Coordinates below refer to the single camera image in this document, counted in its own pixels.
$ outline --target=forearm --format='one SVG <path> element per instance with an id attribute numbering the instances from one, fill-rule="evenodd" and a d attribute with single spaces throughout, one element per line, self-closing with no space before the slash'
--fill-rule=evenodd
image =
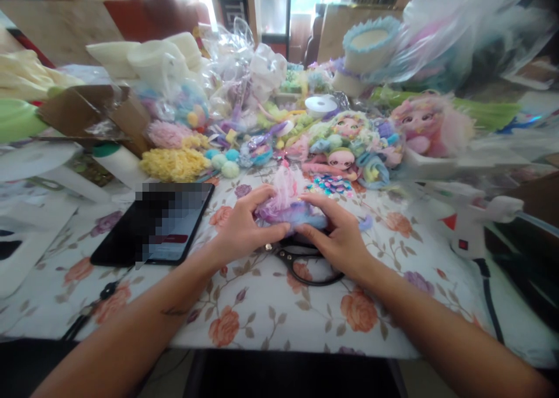
<path id="1" fill-rule="evenodd" d="M 474 324 L 370 261 L 358 282 L 376 295 L 410 341 L 460 396 L 545 397 L 553 387 Z"/>
<path id="2" fill-rule="evenodd" d="M 80 343 L 34 397 L 123 396 L 151 368 L 218 270 L 210 243 Z"/>

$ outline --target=floor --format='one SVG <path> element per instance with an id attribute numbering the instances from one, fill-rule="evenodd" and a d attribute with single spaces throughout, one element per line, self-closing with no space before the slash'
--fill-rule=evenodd
<path id="1" fill-rule="evenodd" d="M 138 398 L 182 398 L 194 353 L 169 350 L 161 356 Z M 409 398 L 454 398 L 456 394 L 425 361 L 400 360 Z"/>

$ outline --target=white bottle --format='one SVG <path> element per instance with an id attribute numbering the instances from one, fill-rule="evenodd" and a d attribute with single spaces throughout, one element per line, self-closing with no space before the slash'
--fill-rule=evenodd
<path id="1" fill-rule="evenodd" d="M 134 191 L 139 191 L 140 184 L 148 179 L 148 175 L 140 168 L 140 160 L 130 150 L 118 143 L 108 142 L 95 145 L 93 159 Z"/>

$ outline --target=pink pom pom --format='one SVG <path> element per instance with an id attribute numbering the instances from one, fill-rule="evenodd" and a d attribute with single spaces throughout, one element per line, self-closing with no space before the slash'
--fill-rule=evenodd
<path id="1" fill-rule="evenodd" d="M 182 140 L 192 136 L 192 130 L 182 124 L 154 121 L 150 124 L 147 134 L 151 141 L 161 149 L 180 149 Z"/>

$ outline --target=yellow fabric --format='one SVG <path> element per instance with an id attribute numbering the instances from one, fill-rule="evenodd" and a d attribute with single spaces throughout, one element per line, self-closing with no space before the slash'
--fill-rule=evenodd
<path id="1" fill-rule="evenodd" d="M 45 100 L 52 86 L 81 84 L 81 79 L 43 66 L 33 50 L 0 55 L 0 98 Z"/>

